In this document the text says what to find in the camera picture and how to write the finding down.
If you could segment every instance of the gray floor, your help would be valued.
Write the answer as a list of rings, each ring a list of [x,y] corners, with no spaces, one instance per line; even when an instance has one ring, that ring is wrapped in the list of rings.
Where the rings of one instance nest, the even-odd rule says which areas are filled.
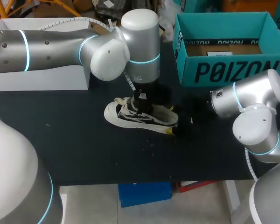
[[[121,208],[116,184],[61,187],[60,193],[67,194],[64,224],[230,224],[220,182],[129,208]]]

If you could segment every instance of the robotic arm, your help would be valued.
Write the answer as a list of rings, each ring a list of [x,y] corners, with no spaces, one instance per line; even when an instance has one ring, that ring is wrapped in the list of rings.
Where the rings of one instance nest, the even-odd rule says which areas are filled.
[[[221,118],[238,115],[234,136],[263,162],[280,162],[279,102],[280,76],[272,69],[211,92],[213,110]]]
[[[107,35],[74,32],[0,31],[0,73],[81,65],[104,81],[126,69],[129,83],[154,82],[160,73],[158,15],[137,9]],[[0,224],[60,224],[62,203],[31,143],[0,121]]]
[[[122,26],[107,35],[93,30],[0,31],[0,73],[82,65],[84,71],[111,81],[125,69],[132,81],[159,77],[159,21],[155,12],[137,9],[122,17]]]

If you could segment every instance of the white cable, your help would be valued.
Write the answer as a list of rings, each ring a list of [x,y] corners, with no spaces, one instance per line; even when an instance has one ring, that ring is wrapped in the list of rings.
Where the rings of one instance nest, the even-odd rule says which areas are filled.
[[[248,165],[248,168],[249,168],[249,170],[250,170],[250,173],[251,173],[253,179],[254,179],[255,181],[257,181],[258,178],[257,178],[257,176],[255,175],[254,170],[253,170],[253,167],[252,167],[252,165],[251,165],[250,158],[249,158],[249,151],[248,151],[247,148],[245,148],[245,156],[246,156],[246,161],[247,161],[247,165]]]
[[[95,20],[93,18],[88,18],[88,17],[74,17],[74,18],[67,18],[67,19],[64,19],[64,20],[61,20],[59,22],[54,22],[52,24],[49,24],[47,26],[44,26],[44,27],[41,27],[37,30],[46,30],[46,29],[49,29],[49,28],[52,28],[52,27],[55,27],[55,26],[58,26],[58,25],[61,25],[61,24],[64,24],[64,23],[67,23],[67,22],[75,22],[75,21],[88,21],[88,22],[93,22],[93,23],[96,23],[98,25],[100,25],[101,27],[107,29],[108,31],[112,32],[113,31],[113,28],[111,27],[108,27],[106,24],[104,24],[103,22],[101,21],[98,21],[98,20]]]
[[[127,82],[129,83],[129,85],[130,85],[130,87],[132,88],[132,90],[133,90],[133,91],[136,91],[136,88],[135,88],[134,84],[132,83],[130,77],[128,76],[128,74],[126,73],[125,70],[123,71],[123,74],[125,75],[126,80],[127,80]]]
[[[68,18],[68,19],[64,19],[64,20],[61,20],[59,22],[55,22],[55,23],[52,23],[52,24],[49,24],[47,26],[43,26],[37,30],[46,30],[46,29],[49,29],[49,28],[52,28],[52,27],[55,27],[55,26],[58,26],[58,25],[61,25],[61,24],[64,24],[64,23],[67,23],[67,22],[74,22],[74,21],[88,21],[88,22],[93,22],[93,23],[96,23],[100,26],[102,26],[103,28],[107,29],[109,32],[112,32],[115,27],[111,26],[111,27],[108,27],[106,24],[102,23],[101,21],[98,21],[98,20],[95,20],[93,18],[88,18],[88,17],[74,17],[74,18]],[[123,71],[123,74],[125,75],[126,77],[126,80],[127,82],[129,83],[130,87],[132,88],[133,91],[136,90],[134,84],[132,83],[130,77],[128,76],[128,74]]]

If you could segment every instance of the blue led ring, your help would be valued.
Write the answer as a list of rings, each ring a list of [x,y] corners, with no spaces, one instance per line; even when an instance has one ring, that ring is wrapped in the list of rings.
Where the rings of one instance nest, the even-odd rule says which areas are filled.
[[[49,173],[48,173],[48,175],[49,175],[49,178],[50,178],[50,181],[51,181],[51,198],[50,198],[50,201],[49,201],[49,204],[48,204],[48,207],[47,207],[45,213],[43,214],[41,220],[39,220],[39,222],[37,224],[41,224],[43,222],[43,220],[45,219],[45,217],[46,217],[46,215],[47,215],[47,213],[48,213],[48,211],[51,207],[52,200],[53,200],[53,181],[52,181],[52,178],[51,178]]]
[[[160,57],[160,54],[159,54],[156,58],[154,58],[154,59],[152,59],[152,60],[150,60],[150,61],[146,61],[146,62],[136,62],[136,61],[130,60],[130,62],[131,62],[131,63],[134,63],[134,64],[148,64],[148,63],[154,62],[154,61],[157,60],[159,57]]]
[[[87,41],[89,41],[91,38],[96,37],[96,36],[98,36],[98,35],[93,35],[93,36],[91,36],[91,37],[88,37],[88,38],[86,38],[86,39],[82,42],[82,44],[81,44],[81,46],[80,46],[80,49],[79,49],[79,61],[80,61],[81,65],[83,65],[82,62],[81,62],[81,56],[80,56],[80,55],[81,55],[81,50],[82,50],[83,45],[84,45]]]
[[[243,107],[242,107],[241,103],[239,102],[238,95],[237,95],[237,90],[235,89],[235,82],[233,83],[232,88],[233,88],[233,93],[234,93],[235,100],[237,101],[239,108],[242,109]]]
[[[26,46],[26,68],[24,71],[28,71],[29,64],[30,64],[30,51],[29,51],[28,41],[27,41],[24,31],[19,30],[19,32],[22,34],[24,42],[25,42],[25,46]]]
[[[253,155],[267,155],[267,154],[271,153],[272,151],[274,151],[274,150],[277,148],[279,142],[280,142],[280,135],[279,135],[279,133],[278,133],[278,140],[277,140],[277,143],[276,143],[275,147],[272,148],[270,151],[268,151],[268,152],[266,152],[266,153],[261,153],[261,154],[253,153],[253,152],[251,152],[251,151],[249,151],[249,152],[250,152],[251,154],[253,154]]]

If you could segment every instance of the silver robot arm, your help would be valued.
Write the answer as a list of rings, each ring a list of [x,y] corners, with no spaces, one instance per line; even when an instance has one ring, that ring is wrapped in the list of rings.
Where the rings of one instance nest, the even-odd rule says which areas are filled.
[[[82,65],[99,79],[110,81],[130,60],[125,46],[116,30],[104,36],[92,30],[0,31],[0,73]]]
[[[93,30],[0,31],[0,73],[82,65],[104,81],[126,68],[133,82],[153,82],[160,73],[158,15],[136,9],[126,13],[121,24],[107,35]]]
[[[221,118],[238,115],[234,136],[264,162],[280,162],[279,102],[280,76],[272,69],[211,92],[213,110]]]

